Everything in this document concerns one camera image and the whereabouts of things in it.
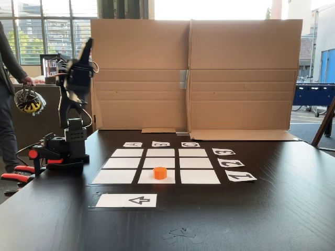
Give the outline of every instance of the cardboard box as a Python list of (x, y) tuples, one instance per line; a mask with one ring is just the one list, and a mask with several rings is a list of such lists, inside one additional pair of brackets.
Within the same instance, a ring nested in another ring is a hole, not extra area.
[(187, 127), (197, 140), (293, 140), (283, 130), (301, 29), (301, 20), (92, 20), (97, 129)]
[(292, 140), (302, 20), (192, 20), (187, 128), (197, 140)]
[(186, 128), (189, 21), (93, 19), (91, 31), (97, 129)]

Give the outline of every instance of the wooden easel leg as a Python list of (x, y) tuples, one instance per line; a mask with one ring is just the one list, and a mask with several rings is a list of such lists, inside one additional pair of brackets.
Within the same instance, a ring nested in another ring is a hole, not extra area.
[(320, 128), (318, 130), (318, 132), (316, 133), (314, 139), (313, 139), (313, 142), (312, 142), (312, 146), (314, 147), (317, 147), (321, 138), (322, 138), (322, 135), (323, 133), (327, 133), (326, 135), (329, 135), (331, 134), (331, 128), (332, 128), (332, 124), (329, 124), (329, 123), (332, 123), (332, 120), (333, 120), (333, 115), (334, 115), (334, 111), (335, 111), (335, 97), (333, 99), (333, 101), (331, 102), (330, 106), (329, 106), (329, 109), (327, 110), (327, 113), (320, 125)]

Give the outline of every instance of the orange block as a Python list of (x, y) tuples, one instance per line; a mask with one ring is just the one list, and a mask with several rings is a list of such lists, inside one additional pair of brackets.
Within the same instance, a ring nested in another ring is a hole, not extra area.
[(165, 179), (168, 175), (168, 171), (165, 167), (155, 167), (153, 169), (153, 177), (155, 179)]

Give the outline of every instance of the white paper card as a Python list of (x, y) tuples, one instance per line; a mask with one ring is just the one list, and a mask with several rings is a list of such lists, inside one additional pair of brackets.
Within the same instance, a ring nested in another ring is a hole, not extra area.
[(131, 184), (136, 170), (101, 170), (92, 184)]
[(209, 158), (180, 158), (180, 168), (213, 168)]
[(242, 162), (236, 160), (236, 159), (220, 159), (218, 158), (219, 164), (222, 167), (239, 167), (244, 166)]
[(152, 147), (164, 147), (164, 146), (170, 146), (170, 143), (152, 141)]
[(100, 196), (96, 208), (155, 208), (157, 194), (103, 194)]
[(179, 149), (180, 157), (207, 157), (205, 149)]
[(142, 143), (141, 142), (126, 142), (124, 144), (124, 147), (141, 147)]
[(148, 149), (147, 157), (174, 157), (174, 149)]
[(117, 149), (112, 157), (141, 157), (143, 149)]
[(180, 170), (182, 184), (220, 184), (214, 170)]
[(182, 147), (200, 147), (196, 142), (182, 142)]
[(153, 170), (142, 170), (138, 184), (175, 184), (174, 170), (167, 170), (165, 179), (155, 179)]
[(141, 158), (110, 158), (104, 168), (137, 168)]
[(234, 151), (230, 149), (217, 149), (217, 148), (212, 148), (214, 154), (216, 155), (234, 155)]
[(174, 168), (174, 158), (146, 158), (143, 168)]
[(255, 177), (253, 177), (250, 173), (247, 173), (247, 172), (233, 172), (233, 171), (226, 170), (226, 174), (228, 176), (228, 179), (234, 182), (257, 180)]

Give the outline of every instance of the trousers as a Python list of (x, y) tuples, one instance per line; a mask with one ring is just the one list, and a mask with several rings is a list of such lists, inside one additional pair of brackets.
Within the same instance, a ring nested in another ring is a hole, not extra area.
[(0, 80), (0, 150), (8, 173), (12, 173), (14, 168), (20, 165), (15, 156), (17, 143), (10, 111), (12, 98), (5, 84)]

